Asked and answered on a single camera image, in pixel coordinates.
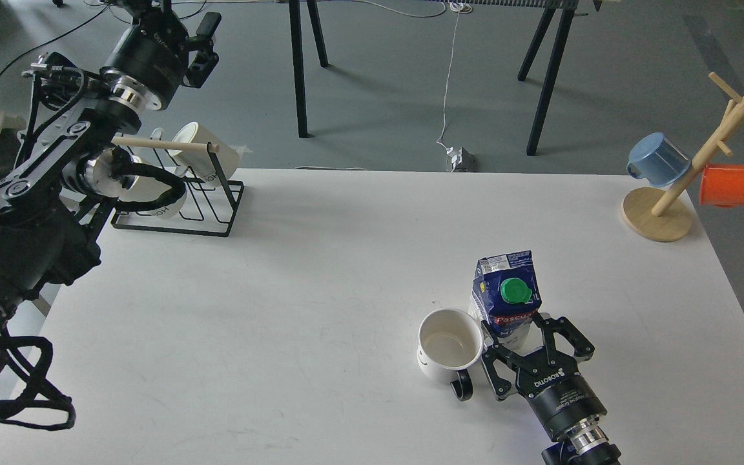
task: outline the table leg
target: table leg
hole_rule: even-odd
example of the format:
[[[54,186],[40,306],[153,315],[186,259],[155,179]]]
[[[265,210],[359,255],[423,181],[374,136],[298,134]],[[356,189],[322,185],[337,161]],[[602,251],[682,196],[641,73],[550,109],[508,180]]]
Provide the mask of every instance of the table leg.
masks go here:
[[[318,0],[306,0],[309,8],[309,18],[312,20],[312,31],[315,33],[315,45],[318,47],[318,59],[321,68],[329,66],[329,60],[326,56],[326,46],[323,43],[323,30],[320,26],[320,14],[318,14]]]
[[[561,56],[564,55],[564,46],[567,44],[567,35],[570,33],[570,24],[573,23],[573,10],[563,10],[559,29],[555,33],[555,43],[553,52],[550,55],[550,64],[547,65],[547,74],[544,77],[544,83],[541,86],[541,96],[538,99],[538,108],[535,109],[535,117],[532,122],[532,130],[528,141],[528,156],[534,156],[538,148],[538,141],[541,138],[541,127],[544,126],[544,118],[547,116],[547,108],[550,106],[550,96],[553,94],[555,86],[555,77],[559,73]]]
[[[535,54],[538,53],[538,47],[541,47],[541,41],[544,39],[544,35],[547,33],[547,28],[550,27],[550,21],[553,19],[553,13],[555,8],[547,8],[541,15],[541,20],[538,21],[538,27],[535,29],[535,35],[532,36],[528,53],[524,57],[522,68],[519,70],[519,80],[523,81],[526,79],[526,74],[530,71],[532,61],[535,59]]]
[[[298,137],[308,138],[306,127],[306,85],[304,85],[304,46],[300,28],[300,3],[289,2],[289,23],[292,30],[292,66],[294,68],[294,99],[298,105]]]

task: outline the green bottle cap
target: green bottle cap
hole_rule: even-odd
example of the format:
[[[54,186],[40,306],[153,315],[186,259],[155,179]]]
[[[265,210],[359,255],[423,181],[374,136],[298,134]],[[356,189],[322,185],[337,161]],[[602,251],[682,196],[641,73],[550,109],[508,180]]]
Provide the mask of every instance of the green bottle cap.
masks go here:
[[[532,289],[519,278],[510,278],[501,282],[501,298],[508,304],[525,304],[532,297]]]

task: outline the round wooden base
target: round wooden base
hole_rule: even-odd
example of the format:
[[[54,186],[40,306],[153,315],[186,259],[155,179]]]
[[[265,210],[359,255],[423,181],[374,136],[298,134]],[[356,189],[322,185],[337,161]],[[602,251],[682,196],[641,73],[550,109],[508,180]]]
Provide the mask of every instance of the round wooden base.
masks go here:
[[[678,241],[690,231],[691,213],[677,198],[662,216],[653,215],[650,209],[664,194],[662,189],[652,187],[631,191],[622,202],[622,216],[633,230],[645,238],[657,242]]]

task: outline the white tabletop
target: white tabletop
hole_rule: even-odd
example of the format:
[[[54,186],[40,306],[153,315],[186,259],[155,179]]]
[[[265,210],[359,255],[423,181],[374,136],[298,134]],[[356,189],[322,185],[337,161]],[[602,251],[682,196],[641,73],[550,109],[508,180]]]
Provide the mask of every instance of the white tabletop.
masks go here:
[[[744,317],[699,221],[657,243],[621,220],[643,183],[235,177],[230,238],[103,231],[103,264],[42,329],[77,424],[0,427],[0,463],[542,463],[524,399],[496,402],[475,369],[460,403],[415,361],[422,318],[466,308],[479,258],[528,249],[542,311],[596,346],[579,368],[623,463],[744,463]]]

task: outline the milk carton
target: milk carton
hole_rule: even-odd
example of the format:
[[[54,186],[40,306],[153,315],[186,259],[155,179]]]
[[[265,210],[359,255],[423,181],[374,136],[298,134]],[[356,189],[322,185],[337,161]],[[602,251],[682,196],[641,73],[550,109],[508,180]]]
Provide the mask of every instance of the milk carton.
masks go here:
[[[511,350],[524,344],[532,315],[541,306],[531,251],[484,257],[473,278],[470,314],[487,320]]]

